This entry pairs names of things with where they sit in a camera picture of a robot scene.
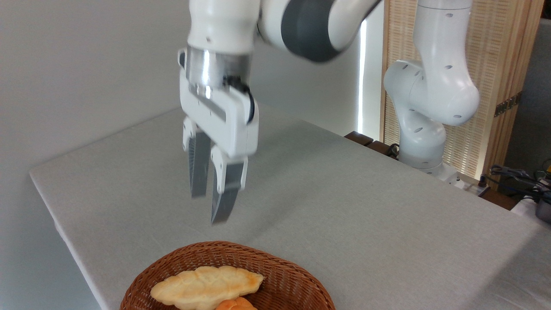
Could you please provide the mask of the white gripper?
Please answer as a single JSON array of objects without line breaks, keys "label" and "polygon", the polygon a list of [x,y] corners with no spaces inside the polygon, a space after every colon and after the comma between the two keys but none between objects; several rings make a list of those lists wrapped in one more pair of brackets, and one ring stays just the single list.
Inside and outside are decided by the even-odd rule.
[{"label": "white gripper", "polygon": [[250,54],[194,47],[178,51],[190,192],[192,198],[206,195],[210,156],[214,167],[211,224],[228,220],[245,187],[247,156],[258,146],[258,104],[248,87],[251,60]]}]

